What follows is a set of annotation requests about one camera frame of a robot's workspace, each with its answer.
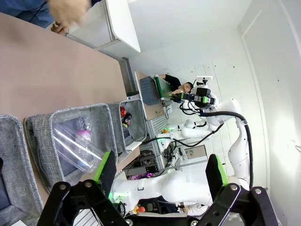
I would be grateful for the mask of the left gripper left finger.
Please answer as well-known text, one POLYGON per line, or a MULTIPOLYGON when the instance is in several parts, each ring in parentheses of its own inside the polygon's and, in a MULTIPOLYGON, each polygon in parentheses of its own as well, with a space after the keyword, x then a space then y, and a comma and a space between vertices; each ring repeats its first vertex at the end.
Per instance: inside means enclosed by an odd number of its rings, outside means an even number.
POLYGON ((80 210, 91 210, 102 226, 127 226, 128 223, 109 199, 117 172, 114 152, 106 152, 95 174, 71 186, 54 184, 37 225, 72 226, 80 210))

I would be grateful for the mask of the person's left hand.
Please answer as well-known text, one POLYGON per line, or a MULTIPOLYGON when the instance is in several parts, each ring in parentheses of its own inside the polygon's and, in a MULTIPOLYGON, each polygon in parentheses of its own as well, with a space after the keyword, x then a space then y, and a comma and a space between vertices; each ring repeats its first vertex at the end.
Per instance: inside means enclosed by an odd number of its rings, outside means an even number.
POLYGON ((69 27, 64 26, 62 23, 59 23, 57 21, 52 24, 50 30, 63 36, 66 36, 69 33, 69 27))

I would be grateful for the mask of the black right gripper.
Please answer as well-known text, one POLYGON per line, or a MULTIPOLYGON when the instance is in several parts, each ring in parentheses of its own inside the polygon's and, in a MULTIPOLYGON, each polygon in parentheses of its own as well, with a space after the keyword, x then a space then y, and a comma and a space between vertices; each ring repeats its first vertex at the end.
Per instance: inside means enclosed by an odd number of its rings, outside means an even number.
POLYGON ((169 96, 176 103, 191 101, 202 110, 215 105, 217 100, 216 96, 211 93, 211 90, 204 87, 194 87, 190 94, 182 92, 179 94, 169 94, 169 96))

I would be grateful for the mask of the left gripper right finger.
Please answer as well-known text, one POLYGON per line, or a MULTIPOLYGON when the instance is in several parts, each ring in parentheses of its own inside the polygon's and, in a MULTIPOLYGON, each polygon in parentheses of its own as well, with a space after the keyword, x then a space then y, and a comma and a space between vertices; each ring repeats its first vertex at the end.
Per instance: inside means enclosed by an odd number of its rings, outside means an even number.
POLYGON ((260 186, 244 189, 231 183, 218 156, 210 155, 206 177, 213 200, 198 226, 220 226, 230 213, 239 214, 245 226, 278 226, 267 191, 260 186))

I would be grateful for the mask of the person's right hand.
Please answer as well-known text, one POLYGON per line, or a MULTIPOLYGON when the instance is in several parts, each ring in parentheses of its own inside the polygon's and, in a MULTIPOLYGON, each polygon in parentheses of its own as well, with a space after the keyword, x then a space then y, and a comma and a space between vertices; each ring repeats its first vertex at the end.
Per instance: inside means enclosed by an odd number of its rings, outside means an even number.
POLYGON ((53 19, 63 25, 82 23, 91 8, 90 0, 47 0, 53 19))

